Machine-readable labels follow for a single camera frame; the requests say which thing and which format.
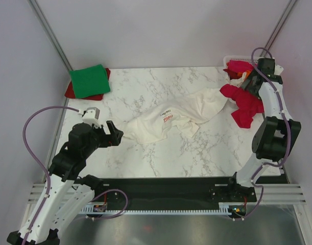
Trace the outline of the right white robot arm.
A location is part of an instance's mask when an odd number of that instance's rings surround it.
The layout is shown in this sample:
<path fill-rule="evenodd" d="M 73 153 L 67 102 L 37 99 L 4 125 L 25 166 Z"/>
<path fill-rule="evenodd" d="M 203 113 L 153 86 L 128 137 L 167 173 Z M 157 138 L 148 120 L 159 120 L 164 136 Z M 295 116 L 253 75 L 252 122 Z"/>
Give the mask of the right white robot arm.
<path fill-rule="evenodd" d="M 253 137 L 252 155 L 234 174 L 236 183 L 226 188 L 226 195 L 232 201 L 244 196 L 244 187 L 254 187 L 269 166 L 279 168 L 285 164 L 301 131 L 301 123 L 293 120 L 287 110 L 283 81 L 275 74 L 273 58 L 259 58 L 242 89 L 262 101 L 265 118 Z"/>

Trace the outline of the crimson pink t shirt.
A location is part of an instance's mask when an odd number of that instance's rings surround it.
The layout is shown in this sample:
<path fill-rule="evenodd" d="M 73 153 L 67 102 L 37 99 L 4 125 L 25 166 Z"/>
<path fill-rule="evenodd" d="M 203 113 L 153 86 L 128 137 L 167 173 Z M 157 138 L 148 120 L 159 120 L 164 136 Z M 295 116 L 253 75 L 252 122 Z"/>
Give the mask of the crimson pink t shirt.
<path fill-rule="evenodd" d="M 236 124 L 240 128 L 249 129 L 251 128 L 253 117 L 256 114 L 264 113 L 263 103 L 248 91 L 244 91 L 241 87 L 230 85 L 229 82 L 220 89 L 220 92 L 224 97 L 236 103 L 237 110 L 231 113 Z"/>

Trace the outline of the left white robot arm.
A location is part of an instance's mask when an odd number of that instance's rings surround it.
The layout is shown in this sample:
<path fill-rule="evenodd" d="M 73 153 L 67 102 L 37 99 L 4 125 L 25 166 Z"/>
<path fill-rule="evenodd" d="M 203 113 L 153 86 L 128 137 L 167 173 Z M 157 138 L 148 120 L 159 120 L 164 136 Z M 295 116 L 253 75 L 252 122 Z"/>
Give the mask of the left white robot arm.
<path fill-rule="evenodd" d="M 9 244 L 59 244 L 68 225 L 81 209 L 104 196 L 102 180 L 87 175 L 78 179 L 86 160 L 98 148 L 118 146 L 123 132 L 112 121 L 103 126 L 80 123 L 73 126 L 47 172 L 47 182 L 37 205 L 24 226 L 11 232 Z"/>

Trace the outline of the white Coca-Cola t shirt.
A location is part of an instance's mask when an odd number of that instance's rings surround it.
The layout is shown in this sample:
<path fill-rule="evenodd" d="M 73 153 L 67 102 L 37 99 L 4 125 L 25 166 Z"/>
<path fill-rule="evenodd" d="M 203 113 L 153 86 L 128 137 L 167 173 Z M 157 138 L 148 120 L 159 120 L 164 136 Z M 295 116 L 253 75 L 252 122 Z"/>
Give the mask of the white Coca-Cola t shirt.
<path fill-rule="evenodd" d="M 149 144 L 167 138 L 168 131 L 177 129 L 193 137 L 204 124 L 225 106 L 227 98 L 218 88 L 204 88 L 193 94 L 167 101 L 141 115 L 121 123 L 124 136 L 139 144 Z"/>

